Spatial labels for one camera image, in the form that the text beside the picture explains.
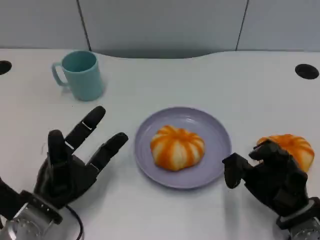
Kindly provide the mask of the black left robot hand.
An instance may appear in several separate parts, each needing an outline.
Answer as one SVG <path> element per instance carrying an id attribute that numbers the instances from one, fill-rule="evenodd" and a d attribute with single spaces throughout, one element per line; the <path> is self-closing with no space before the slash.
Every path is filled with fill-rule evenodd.
<path id="1" fill-rule="evenodd" d="M 125 133 L 115 134 L 96 150 L 87 163 L 74 154 L 96 129 L 105 113 L 105 108 L 99 105 L 67 136 L 63 136 L 58 129 L 48 133 L 47 157 L 38 171 L 34 193 L 57 209 L 81 197 L 128 141 Z"/>

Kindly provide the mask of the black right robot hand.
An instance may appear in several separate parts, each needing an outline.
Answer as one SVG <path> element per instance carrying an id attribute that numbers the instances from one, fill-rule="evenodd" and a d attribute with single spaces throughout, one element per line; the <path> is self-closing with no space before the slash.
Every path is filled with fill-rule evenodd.
<path id="1" fill-rule="evenodd" d="M 244 181 L 245 187 L 258 201 L 281 217 L 308 204 L 308 176 L 286 150 L 266 140 L 255 146 L 249 157 L 259 163 L 252 166 L 235 152 L 222 161 L 228 188 L 234 189 Z"/>

